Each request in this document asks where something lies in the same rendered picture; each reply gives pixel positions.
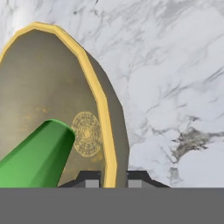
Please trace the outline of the green cup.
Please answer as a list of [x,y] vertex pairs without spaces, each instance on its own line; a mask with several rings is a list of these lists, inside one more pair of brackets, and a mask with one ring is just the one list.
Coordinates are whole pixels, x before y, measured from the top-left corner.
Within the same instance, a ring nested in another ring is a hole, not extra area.
[[0,188],[56,187],[74,141],[65,123],[43,122],[0,161]]

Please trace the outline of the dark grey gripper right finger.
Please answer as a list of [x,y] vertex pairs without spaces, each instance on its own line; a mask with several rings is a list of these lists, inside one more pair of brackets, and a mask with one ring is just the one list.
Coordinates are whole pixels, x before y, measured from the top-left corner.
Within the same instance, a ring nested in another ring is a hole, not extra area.
[[152,179],[147,171],[127,171],[127,180],[128,188],[168,188],[168,185]]

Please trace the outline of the grey bowl with yellow rim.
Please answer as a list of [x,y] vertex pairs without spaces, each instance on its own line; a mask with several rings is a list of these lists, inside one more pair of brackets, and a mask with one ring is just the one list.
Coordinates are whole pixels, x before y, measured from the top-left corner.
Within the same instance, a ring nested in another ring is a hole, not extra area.
[[0,53],[0,159],[48,119],[76,134],[61,184],[98,171],[103,187],[127,185],[130,146],[108,76],[62,28],[35,22]]

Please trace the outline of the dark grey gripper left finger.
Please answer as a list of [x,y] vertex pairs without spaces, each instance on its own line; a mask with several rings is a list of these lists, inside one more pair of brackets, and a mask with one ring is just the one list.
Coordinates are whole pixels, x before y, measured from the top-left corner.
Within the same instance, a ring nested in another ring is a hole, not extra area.
[[79,188],[100,188],[101,187],[101,172],[100,171],[80,171],[77,178],[73,179],[60,188],[79,187]]

